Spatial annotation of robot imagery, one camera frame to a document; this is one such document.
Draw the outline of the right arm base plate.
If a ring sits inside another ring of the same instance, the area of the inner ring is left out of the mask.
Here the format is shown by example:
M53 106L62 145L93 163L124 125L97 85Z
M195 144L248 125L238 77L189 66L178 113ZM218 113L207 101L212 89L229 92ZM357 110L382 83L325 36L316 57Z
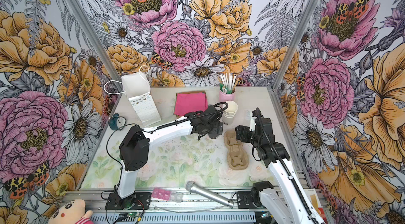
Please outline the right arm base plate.
M253 196L250 191L237 191L236 203L238 209L260 209L262 207L257 206L253 202Z

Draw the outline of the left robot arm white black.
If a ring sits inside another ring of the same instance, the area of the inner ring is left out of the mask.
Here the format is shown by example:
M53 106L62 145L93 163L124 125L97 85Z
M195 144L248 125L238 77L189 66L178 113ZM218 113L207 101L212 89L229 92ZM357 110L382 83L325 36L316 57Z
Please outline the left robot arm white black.
M120 178L106 202L106 210L125 210L137 201L138 173L149 159L151 149L174 138L197 134L215 139L222 135L221 117L229 107L226 102L209 105L205 111L189 112L184 116L152 128L133 124L119 145Z

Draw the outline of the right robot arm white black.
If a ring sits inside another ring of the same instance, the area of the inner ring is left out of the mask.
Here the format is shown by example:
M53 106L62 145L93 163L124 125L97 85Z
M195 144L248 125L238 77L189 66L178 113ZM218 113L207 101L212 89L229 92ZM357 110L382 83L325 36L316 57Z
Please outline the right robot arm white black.
M236 138L252 145L252 156L262 161L275 178L283 198L268 182L253 184L253 203L264 207L278 224L323 224L324 219L317 212L305 193L294 171L285 146L276 142L272 121L265 118L259 108L252 112L250 126L235 128Z

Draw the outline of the white paper gift bag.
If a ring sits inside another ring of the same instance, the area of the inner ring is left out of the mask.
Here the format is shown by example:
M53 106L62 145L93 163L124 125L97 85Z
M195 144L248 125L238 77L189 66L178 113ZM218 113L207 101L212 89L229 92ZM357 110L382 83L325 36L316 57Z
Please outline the white paper gift bag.
M147 78L148 72L149 67L142 65L137 73L124 75L121 77L121 81L112 79L103 86L103 90L109 95L124 94L143 126L149 126L161 121L160 114L151 94L151 85ZM121 84L123 91L117 93L109 92L107 85L111 82Z

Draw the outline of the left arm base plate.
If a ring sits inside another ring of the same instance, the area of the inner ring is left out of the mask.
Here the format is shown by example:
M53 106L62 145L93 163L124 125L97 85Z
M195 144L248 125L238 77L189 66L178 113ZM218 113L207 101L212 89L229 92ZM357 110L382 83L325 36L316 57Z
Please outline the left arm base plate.
M109 194L105 210L147 210L151 201L151 193L134 192L125 198L120 198L117 192Z

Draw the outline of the brown pulp cup carrier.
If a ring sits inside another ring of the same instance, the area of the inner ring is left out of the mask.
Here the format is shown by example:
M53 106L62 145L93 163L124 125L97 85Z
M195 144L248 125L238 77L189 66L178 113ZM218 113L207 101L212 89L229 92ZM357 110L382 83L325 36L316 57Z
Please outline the brown pulp cup carrier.
M232 170L245 170L249 165L249 157L243 149L243 142L236 139L234 130L228 130L224 134L227 152L227 163Z

